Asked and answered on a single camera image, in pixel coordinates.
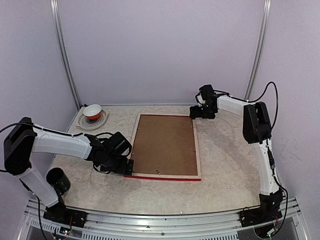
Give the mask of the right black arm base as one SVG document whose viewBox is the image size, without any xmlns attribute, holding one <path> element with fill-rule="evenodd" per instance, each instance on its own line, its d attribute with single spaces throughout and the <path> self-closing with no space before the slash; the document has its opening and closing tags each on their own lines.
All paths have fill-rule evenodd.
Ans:
<svg viewBox="0 0 320 240">
<path fill-rule="evenodd" d="M 241 226 L 244 228 L 281 219 L 280 206 L 284 199 L 287 200 L 287 196 L 281 190 L 270 195 L 259 194 L 259 207 L 245 207 L 239 212 Z"/>
</svg>

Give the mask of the aluminium front rail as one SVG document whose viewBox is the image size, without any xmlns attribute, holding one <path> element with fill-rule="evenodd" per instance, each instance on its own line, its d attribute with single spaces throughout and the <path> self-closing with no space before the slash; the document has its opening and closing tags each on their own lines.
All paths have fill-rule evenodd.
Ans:
<svg viewBox="0 0 320 240">
<path fill-rule="evenodd" d="M 295 198 L 280 207 L 282 218 L 253 224 L 240 209 L 216 213 L 136 215 L 86 210 L 81 227 L 43 218 L 45 206 L 31 198 L 17 240 L 308 240 Z"/>
</svg>

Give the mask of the right aluminium post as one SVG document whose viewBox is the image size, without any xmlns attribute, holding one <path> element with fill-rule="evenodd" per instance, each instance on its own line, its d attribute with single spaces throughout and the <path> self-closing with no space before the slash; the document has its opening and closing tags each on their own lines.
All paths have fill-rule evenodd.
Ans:
<svg viewBox="0 0 320 240">
<path fill-rule="evenodd" d="M 272 1 L 271 0 L 264 0 L 263 1 L 263 8 L 262 8 L 262 15 L 261 15 L 261 21 L 260 21 L 260 27 L 258 32 L 258 38 L 257 38 L 257 45 L 254 53 L 253 63 L 249 75 L 248 84 L 245 90 L 245 94 L 243 99 L 249 100 L 252 96 L 254 86 L 257 80 L 257 75 L 259 71 L 259 66 L 261 63 L 261 59 L 263 56 L 264 51 L 264 45 L 267 37 L 268 32 L 268 25 L 269 25 L 269 19 L 271 14 L 271 8 L 272 8 Z"/>
</svg>

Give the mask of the orange white bowl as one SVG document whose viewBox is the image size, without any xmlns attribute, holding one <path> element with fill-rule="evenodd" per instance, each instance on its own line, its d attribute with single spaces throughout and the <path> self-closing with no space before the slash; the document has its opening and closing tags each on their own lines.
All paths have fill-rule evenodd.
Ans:
<svg viewBox="0 0 320 240">
<path fill-rule="evenodd" d="M 101 116 L 102 107 L 99 104 L 92 104 L 83 110 L 83 115 L 88 120 L 97 120 Z"/>
</svg>

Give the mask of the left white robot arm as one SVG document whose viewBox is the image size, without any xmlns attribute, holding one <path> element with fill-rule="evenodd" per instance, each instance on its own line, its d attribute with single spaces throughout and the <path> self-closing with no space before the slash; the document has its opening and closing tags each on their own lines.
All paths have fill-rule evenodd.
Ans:
<svg viewBox="0 0 320 240">
<path fill-rule="evenodd" d="M 99 173 L 132 174 L 134 161 L 129 158 L 132 145 L 119 131 L 97 135 L 66 133 L 37 125 L 30 117 L 23 117 L 9 127 L 12 130 L 3 141 L 5 171 L 18 177 L 61 223 L 70 218 L 70 211 L 59 203 L 57 190 L 33 165 L 33 155 L 69 156 L 92 162 Z"/>
</svg>

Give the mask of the grey round plate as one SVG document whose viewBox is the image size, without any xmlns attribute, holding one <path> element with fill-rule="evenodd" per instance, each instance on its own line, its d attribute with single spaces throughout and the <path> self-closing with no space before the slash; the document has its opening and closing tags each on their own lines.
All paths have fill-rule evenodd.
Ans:
<svg viewBox="0 0 320 240">
<path fill-rule="evenodd" d="M 109 111 L 102 110 L 101 115 L 97 120 L 89 120 L 82 113 L 79 116 L 78 120 L 75 122 L 75 126 L 85 131 L 93 131 L 102 127 L 107 122 L 109 115 Z"/>
</svg>

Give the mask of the black cylindrical cup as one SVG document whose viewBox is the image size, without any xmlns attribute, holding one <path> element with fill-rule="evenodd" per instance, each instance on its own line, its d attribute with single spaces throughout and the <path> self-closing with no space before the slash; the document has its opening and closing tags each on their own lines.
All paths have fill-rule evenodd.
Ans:
<svg viewBox="0 0 320 240">
<path fill-rule="evenodd" d="M 63 196 L 70 188 L 71 182 L 59 167 L 54 167 L 46 174 L 46 181 L 51 185 L 54 190 Z"/>
</svg>

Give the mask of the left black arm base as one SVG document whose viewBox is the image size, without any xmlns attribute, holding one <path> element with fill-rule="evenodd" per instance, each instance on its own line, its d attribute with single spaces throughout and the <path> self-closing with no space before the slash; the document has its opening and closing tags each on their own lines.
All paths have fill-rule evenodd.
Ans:
<svg viewBox="0 0 320 240">
<path fill-rule="evenodd" d="M 61 198 L 53 206 L 46 207 L 43 214 L 46 220 L 78 228 L 84 228 L 87 216 L 88 213 L 85 211 L 66 207 Z"/>
</svg>

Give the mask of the aluminium post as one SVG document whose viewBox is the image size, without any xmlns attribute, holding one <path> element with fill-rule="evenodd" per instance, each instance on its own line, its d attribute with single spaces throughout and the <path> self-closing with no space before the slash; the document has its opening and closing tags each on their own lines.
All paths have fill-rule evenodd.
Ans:
<svg viewBox="0 0 320 240">
<path fill-rule="evenodd" d="M 258 32 L 258 38 L 257 38 L 257 45 L 254 53 L 253 63 L 249 75 L 248 84 L 245 90 L 245 94 L 243 99 L 249 100 L 252 96 L 254 86 L 257 80 L 257 75 L 259 71 L 259 66 L 261 63 L 261 59 L 263 56 L 264 51 L 264 45 L 267 37 L 268 32 L 268 25 L 269 25 L 269 19 L 271 14 L 271 8 L 272 8 L 272 1 L 271 0 L 264 0 L 263 1 L 263 8 L 262 8 L 262 15 L 261 15 L 261 21 L 260 21 L 260 27 Z"/>
<path fill-rule="evenodd" d="M 79 93 L 73 78 L 70 61 L 67 54 L 67 48 L 64 41 L 64 34 L 63 34 L 63 27 L 62 22 L 60 18 L 60 11 L 59 11 L 59 3 L 57 0 L 51 0 L 50 1 L 50 8 L 53 18 L 53 24 L 55 29 L 55 34 L 57 37 L 57 44 L 60 51 L 60 57 L 62 60 L 62 65 L 65 71 L 66 80 L 68 83 L 68 86 L 71 91 L 71 95 L 75 104 L 75 107 L 77 110 L 80 110 L 82 107 L 82 103 L 79 97 Z"/>
</svg>

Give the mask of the left aluminium post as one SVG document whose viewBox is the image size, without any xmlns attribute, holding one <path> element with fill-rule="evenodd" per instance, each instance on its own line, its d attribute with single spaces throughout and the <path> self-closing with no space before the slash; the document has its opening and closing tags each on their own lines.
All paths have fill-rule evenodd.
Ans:
<svg viewBox="0 0 320 240">
<path fill-rule="evenodd" d="M 55 29 L 55 34 L 57 37 L 57 44 L 60 51 L 60 57 L 62 60 L 62 65 L 65 71 L 66 80 L 68 83 L 68 86 L 71 91 L 71 95 L 75 104 L 75 107 L 77 110 L 80 110 L 82 107 L 82 103 L 79 97 L 79 93 L 73 78 L 70 61 L 67 54 L 67 48 L 64 41 L 64 34 L 63 34 L 63 27 L 62 22 L 60 18 L 60 11 L 59 11 L 59 3 L 57 0 L 51 0 L 50 1 L 50 8 L 53 18 L 53 24 Z"/>
</svg>

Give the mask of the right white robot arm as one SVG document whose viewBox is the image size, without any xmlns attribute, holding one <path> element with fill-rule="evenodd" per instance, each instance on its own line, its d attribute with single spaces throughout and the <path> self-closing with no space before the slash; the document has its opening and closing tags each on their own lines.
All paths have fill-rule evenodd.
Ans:
<svg viewBox="0 0 320 240">
<path fill-rule="evenodd" d="M 250 145 L 257 160 L 260 194 L 270 196 L 280 190 L 275 161 L 272 157 L 272 126 L 266 104 L 244 102 L 226 95 L 214 94 L 202 98 L 195 96 L 197 105 L 190 107 L 190 117 L 214 119 L 219 110 L 242 117 L 242 135 Z"/>
</svg>

